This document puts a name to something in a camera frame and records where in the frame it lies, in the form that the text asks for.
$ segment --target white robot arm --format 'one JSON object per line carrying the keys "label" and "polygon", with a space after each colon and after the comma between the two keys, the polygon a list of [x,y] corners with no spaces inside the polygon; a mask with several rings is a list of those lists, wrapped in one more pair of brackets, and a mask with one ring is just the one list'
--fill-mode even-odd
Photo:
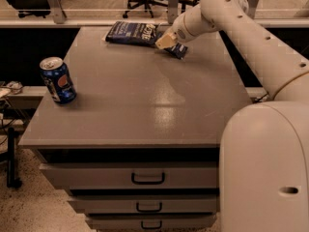
{"label": "white robot arm", "polygon": [[246,15],[245,0],[200,0],[159,48],[223,30],[268,91],[228,122],[220,145],[222,232],[309,231],[309,61]]}

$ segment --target soda can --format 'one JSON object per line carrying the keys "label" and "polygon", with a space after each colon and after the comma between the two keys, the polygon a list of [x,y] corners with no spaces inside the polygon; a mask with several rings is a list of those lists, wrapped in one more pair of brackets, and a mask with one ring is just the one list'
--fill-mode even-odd
{"label": "soda can", "polygon": [[42,80],[56,103],[65,104],[75,99],[68,66],[61,58],[45,58],[40,62],[40,68]]}

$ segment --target speckled floor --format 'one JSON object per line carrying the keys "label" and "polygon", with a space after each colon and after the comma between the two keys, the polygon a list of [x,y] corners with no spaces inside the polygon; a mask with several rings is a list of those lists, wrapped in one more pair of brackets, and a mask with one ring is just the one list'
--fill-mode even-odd
{"label": "speckled floor", "polygon": [[[69,18],[103,16],[108,14],[114,19],[122,18],[126,0],[62,0],[63,8]],[[14,18],[15,12],[0,0],[0,19]],[[308,0],[260,0],[257,18],[294,17],[309,15]],[[164,10],[157,9],[156,16],[166,16]],[[134,12],[130,16],[145,16]],[[0,131],[0,142],[5,135]],[[6,143],[0,151],[6,150]],[[16,149],[18,173],[23,184],[19,189],[6,187],[6,163],[0,163],[0,231],[6,232],[88,232],[91,230],[67,203],[67,194],[56,190],[39,171],[39,160],[30,150]],[[203,232],[219,232],[218,220],[212,228]]]}

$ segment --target table top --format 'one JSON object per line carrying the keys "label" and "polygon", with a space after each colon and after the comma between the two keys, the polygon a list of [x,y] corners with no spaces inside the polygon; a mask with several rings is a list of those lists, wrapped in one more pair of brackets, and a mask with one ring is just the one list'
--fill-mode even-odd
{"label": "table top", "polygon": [[23,148],[217,147],[250,99],[219,34],[187,44],[180,60],[151,46],[107,43],[110,27],[82,27],[65,62],[77,97],[47,92]]}

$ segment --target drawer handle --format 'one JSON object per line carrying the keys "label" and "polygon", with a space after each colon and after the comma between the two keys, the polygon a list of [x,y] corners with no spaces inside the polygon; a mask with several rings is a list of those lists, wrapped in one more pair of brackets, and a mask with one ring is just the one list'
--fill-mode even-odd
{"label": "drawer handle", "polygon": [[162,210],[162,202],[159,202],[158,208],[154,209],[154,210],[142,210],[139,207],[139,203],[138,202],[136,203],[136,211],[139,212],[139,213],[158,213],[161,210]]}
{"label": "drawer handle", "polygon": [[152,227],[152,226],[145,226],[144,221],[141,221],[141,227],[142,229],[160,229],[162,227],[162,221],[160,221],[159,225],[157,227]]}
{"label": "drawer handle", "polygon": [[153,182],[148,182],[148,181],[136,181],[136,175],[135,173],[131,174],[131,181],[135,184],[135,185],[160,185],[165,181],[165,174],[162,173],[161,175],[161,180],[158,181],[153,181]]}

